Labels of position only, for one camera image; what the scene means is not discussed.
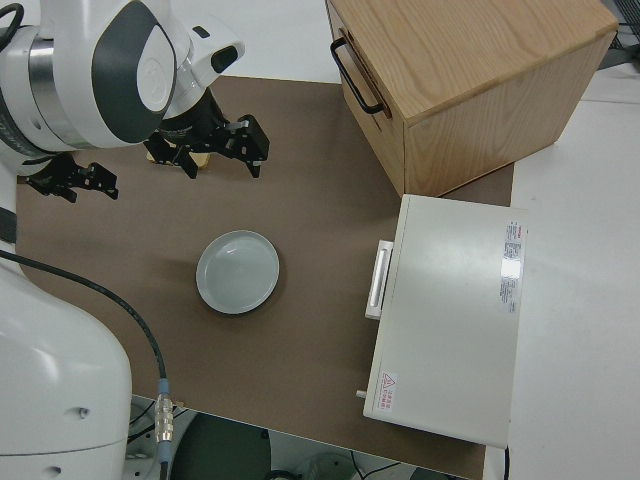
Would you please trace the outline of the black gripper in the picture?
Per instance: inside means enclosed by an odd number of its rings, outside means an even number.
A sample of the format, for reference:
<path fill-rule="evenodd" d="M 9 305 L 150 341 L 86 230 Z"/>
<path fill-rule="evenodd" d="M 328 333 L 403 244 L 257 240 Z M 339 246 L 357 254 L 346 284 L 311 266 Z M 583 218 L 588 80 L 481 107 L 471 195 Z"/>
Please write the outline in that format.
<path fill-rule="evenodd" d="M 180 167 L 191 179 L 197 177 L 198 165 L 190 152 L 216 152 L 239 160 L 253 178 L 259 178 L 262 163 L 268 159 L 270 141 L 253 115 L 229 122 L 211 90 L 206 89 L 189 110 L 163 119 L 143 145 L 154 163 Z"/>
<path fill-rule="evenodd" d="M 44 196 L 58 196 L 75 203 L 77 194 L 67 185 L 89 191 L 99 191 L 109 198 L 117 200 L 119 190 L 117 176 L 92 162 L 87 167 L 79 167 L 71 153 L 62 153 L 53 157 L 37 174 L 27 177 L 27 184 Z"/>

